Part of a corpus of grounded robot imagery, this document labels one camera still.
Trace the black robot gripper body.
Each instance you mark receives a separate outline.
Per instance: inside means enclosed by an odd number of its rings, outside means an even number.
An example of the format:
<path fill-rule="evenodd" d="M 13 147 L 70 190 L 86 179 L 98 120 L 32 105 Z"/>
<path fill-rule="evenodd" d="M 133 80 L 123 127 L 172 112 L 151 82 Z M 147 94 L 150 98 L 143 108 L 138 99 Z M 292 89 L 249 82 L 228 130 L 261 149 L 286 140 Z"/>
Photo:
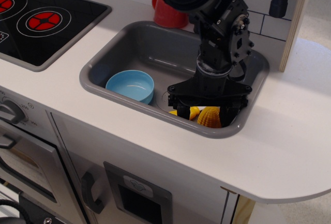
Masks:
<path fill-rule="evenodd" d="M 246 66 L 235 66 L 225 77 L 209 76 L 197 69 L 190 79 L 168 87 L 168 105 L 217 106 L 242 109 L 248 105 L 252 87 L 242 84 Z"/>

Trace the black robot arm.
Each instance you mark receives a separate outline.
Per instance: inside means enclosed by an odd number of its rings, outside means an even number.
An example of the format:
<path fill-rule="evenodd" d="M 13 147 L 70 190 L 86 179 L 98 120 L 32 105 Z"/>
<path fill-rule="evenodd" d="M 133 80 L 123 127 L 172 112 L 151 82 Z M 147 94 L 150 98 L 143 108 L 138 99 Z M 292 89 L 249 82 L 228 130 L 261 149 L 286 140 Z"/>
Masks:
<path fill-rule="evenodd" d="M 252 88 L 243 83 L 251 55 L 248 7 L 244 0 L 163 0 L 191 16 L 201 43 L 196 71 L 168 87 L 168 104 L 188 118 L 193 106 L 219 107 L 222 127 L 247 106 Z"/>

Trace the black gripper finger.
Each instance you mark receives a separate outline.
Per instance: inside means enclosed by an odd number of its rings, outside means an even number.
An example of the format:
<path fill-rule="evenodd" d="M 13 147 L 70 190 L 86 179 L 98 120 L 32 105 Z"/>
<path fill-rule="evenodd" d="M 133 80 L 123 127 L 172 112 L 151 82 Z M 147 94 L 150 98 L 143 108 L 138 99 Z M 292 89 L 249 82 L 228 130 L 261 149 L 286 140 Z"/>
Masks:
<path fill-rule="evenodd" d="M 219 112 L 220 123 L 222 127 L 229 126 L 236 118 L 239 112 L 239 107 L 221 106 Z"/>
<path fill-rule="evenodd" d="M 184 119 L 190 119 L 190 107 L 182 104 L 177 105 L 177 116 Z"/>

